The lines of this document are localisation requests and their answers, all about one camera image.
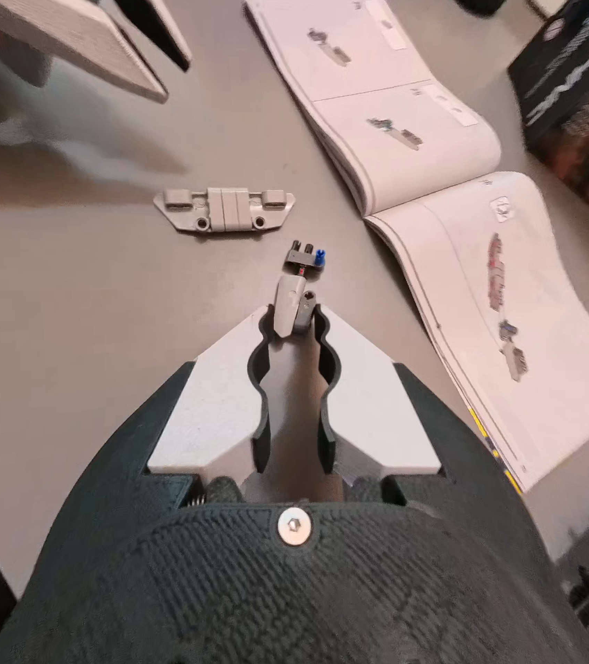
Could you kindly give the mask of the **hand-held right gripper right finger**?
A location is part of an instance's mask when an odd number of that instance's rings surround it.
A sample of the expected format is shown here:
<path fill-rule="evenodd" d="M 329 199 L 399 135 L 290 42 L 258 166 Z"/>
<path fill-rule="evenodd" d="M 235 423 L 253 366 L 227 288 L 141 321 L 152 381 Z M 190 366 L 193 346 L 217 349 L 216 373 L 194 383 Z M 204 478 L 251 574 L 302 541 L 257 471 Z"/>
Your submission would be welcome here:
<path fill-rule="evenodd" d="M 316 305 L 320 401 L 317 452 L 347 484 L 369 477 L 433 476 L 441 463 L 395 362 L 327 305 Z"/>

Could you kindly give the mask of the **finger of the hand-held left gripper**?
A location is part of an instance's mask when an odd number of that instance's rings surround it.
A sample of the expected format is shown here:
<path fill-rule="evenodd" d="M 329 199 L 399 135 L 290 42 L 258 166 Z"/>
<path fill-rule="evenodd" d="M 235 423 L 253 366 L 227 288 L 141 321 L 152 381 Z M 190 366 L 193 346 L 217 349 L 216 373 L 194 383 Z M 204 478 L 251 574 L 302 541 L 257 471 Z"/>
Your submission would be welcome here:
<path fill-rule="evenodd" d="M 191 65 L 190 49 L 164 1 L 116 1 L 124 17 L 182 71 Z"/>
<path fill-rule="evenodd" d="M 125 91 L 165 103 L 168 91 L 123 29 L 92 1 L 0 1 L 0 31 Z"/>

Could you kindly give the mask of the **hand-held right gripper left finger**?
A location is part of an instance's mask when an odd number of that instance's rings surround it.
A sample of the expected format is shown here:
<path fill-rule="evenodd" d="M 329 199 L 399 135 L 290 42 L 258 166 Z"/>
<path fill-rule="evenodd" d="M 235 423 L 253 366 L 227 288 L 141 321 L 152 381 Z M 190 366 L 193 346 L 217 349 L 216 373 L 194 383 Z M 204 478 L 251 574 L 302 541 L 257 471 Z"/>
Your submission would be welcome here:
<path fill-rule="evenodd" d="M 274 306 L 263 305 L 197 357 L 149 458 L 152 474 L 242 484 L 265 471 L 271 432 L 260 381 L 270 369 L 273 320 Z"/>

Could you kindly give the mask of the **small grey toy brick assembly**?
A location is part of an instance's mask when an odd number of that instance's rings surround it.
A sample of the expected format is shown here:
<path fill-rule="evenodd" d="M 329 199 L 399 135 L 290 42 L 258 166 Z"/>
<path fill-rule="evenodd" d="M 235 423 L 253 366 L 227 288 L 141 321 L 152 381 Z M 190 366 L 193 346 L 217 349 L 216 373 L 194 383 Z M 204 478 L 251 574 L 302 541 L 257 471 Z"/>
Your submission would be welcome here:
<path fill-rule="evenodd" d="M 274 333 L 280 339 L 307 332 L 315 306 L 315 293 L 307 287 L 307 276 L 315 278 L 325 268 L 325 251 L 295 240 L 284 261 L 284 273 L 274 300 Z"/>

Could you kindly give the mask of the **grey desk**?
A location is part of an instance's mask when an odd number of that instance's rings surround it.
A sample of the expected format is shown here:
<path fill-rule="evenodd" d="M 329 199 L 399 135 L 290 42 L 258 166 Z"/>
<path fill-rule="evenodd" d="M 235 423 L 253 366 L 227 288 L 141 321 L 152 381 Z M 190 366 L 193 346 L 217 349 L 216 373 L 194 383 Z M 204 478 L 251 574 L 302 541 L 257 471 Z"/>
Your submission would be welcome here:
<path fill-rule="evenodd" d="M 23 593 L 50 526 L 113 432 L 185 361 L 273 301 L 294 239 L 327 252 L 321 303 L 478 429 L 403 273 L 258 42 L 241 1 L 169 1 L 184 74 L 121 22 L 165 105 L 66 62 L 45 87 L 0 62 L 0 571 Z M 283 190 L 264 233 L 178 232 L 169 188 Z"/>

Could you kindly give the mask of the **open white instruction booklet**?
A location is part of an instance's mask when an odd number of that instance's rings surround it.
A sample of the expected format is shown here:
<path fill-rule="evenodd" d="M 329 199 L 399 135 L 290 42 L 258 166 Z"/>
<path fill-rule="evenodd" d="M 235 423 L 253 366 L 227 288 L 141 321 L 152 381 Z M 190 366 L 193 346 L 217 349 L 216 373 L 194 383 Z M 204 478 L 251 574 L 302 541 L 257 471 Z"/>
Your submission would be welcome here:
<path fill-rule="evenodd" d="M 524 492 L 589 441 L 589 314 L 537 185 L 385 1 L 246 1 L 440 359 Z"/>

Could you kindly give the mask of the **black printed cardboard box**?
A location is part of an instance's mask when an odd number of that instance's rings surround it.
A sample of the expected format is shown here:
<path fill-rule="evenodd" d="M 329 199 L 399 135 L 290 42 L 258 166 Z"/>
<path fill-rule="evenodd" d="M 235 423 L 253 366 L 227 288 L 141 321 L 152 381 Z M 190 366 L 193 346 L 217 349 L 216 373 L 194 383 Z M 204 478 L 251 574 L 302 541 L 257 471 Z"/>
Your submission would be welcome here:
<path fill-rule="evenodd" d="M 507 69 L 529 153 L 589 205 L 589 1 L 566 1 Z"/>

